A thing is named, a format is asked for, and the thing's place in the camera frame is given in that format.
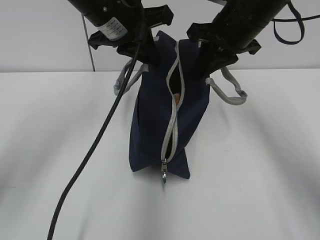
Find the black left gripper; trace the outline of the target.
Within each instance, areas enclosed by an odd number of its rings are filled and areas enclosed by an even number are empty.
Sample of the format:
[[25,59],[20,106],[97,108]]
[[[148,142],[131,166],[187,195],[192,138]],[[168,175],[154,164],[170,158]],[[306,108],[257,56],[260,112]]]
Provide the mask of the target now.
[[97,27],[98,31],[90,36],[88,44],[95,50],[100,46],[113,47],[118,54],[133,58],[138,41],[142,40],[136,59],[143,64],[157,66],[160,55],[151,29],[171,25],[174,14],[168,5],[144,8],[143,13],[144,18],[138,6],[119,7],[106,23]]

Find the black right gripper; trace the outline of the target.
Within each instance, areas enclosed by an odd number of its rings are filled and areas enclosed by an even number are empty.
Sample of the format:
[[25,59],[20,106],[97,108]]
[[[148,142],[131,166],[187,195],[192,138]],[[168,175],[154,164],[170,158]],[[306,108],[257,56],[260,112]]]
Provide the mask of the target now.
[[215,71],[236,63],[236,54],[248,52],[255,55],[262,46],[252,39],[245,46],[239,46],[219,33],[212,23],[192,23],[187,30],[187,36],[192,42],[200,42],[200,48],[194,63],[193,76],[195,80],[202,80]]

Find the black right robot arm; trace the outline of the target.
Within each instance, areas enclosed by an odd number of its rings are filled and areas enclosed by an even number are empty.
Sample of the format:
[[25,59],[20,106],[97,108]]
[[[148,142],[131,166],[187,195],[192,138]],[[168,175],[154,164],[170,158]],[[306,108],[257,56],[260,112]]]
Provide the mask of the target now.
[[228,0],[210,23],[193,23],[187,36],[200,43],[193,73],[203,79],[232,65],[242,53],[256,54],[256,36],[288,4],[287,0]]

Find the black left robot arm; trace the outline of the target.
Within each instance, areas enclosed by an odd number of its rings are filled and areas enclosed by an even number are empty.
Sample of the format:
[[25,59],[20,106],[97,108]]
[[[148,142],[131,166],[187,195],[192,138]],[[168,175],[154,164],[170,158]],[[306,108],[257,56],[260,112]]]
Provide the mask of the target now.
[[71,0],[70,4],[97,28],[88,40],[93,49],[109,46],[143,64],[159,64],[152,28],[171,25],[174,14],[168,5],[144,8],[140,0]]

